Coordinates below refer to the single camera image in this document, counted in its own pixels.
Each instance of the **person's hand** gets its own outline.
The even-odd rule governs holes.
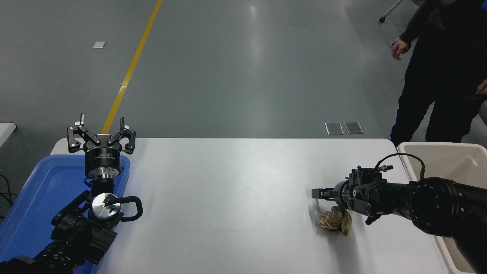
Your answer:
[[[409,51],[410,48],[411,47],[406,42],[404,42],[403,40],[398,40],[393,45],[393,58],[396,60],[401,60],[401,57],[399,57],[399,55],[405,54]]]
[[[475,94],[487,95],[487,79],[480,83]]]

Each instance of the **person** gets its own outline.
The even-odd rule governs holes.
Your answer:
[[[426,141],[460,142],[487,99],[487,0],[425,0],[392,57],[401,60],[418,36],[391,141],[410,141],[434,103]]]

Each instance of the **brown crumpled paper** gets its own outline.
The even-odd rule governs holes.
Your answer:
[[[328,232],[348,236],[352,229],[352,216],[346,209],[334,206],[325,215],[318,216],[318,226]]]

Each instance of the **blue plastic tray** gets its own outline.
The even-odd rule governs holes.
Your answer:
[[[121,157],[122,172],[115,178],[114,193],[122,197],[129,179],[130,161]],[[51,220],[62,208],[89,189],[84,155],[51,155],[42,159],[27,179],[13,207],[0,226],[0,262],[18,255],[36,256],[51,240]],[[86,262],[75,274],[88,274],[97,266]]]

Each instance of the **robotic arm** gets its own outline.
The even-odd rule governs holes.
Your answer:
[[[477,273],[487,273],[487,190],[452,180],[424,178],[409,184],[389,183],[382,178],[393,166],[358,166],[335,188],[311,190],[311,198],[335,201],[338,206],[366,215],[367,225],[382,215],[395,214],[412,220],[422,231],[452,237]]]
[[[85,141],[81,143],[75,135]],[[119,141],[127,137],[124,149]],[[93,134],[84,127],[84,114],[74,126],[68,127],[68,150],[70,153],[85,152],[85,190],[65,206],[51,221],[55,227],[53,240],[33,259],[17,256],[0,263],[0,274],[46,273],[69,274],[85,263],[98,264],[111,246],[119,222],[137,220],[142,215],[142,202],[138,197],[117,197],[113,194],[115,178],[121,172],[120,152],[132,154],[135,149],[135,131],[120,118],[120,131],[114,136]],[[123,203],[135,203],[137,214],[124,217],[120,211]]]

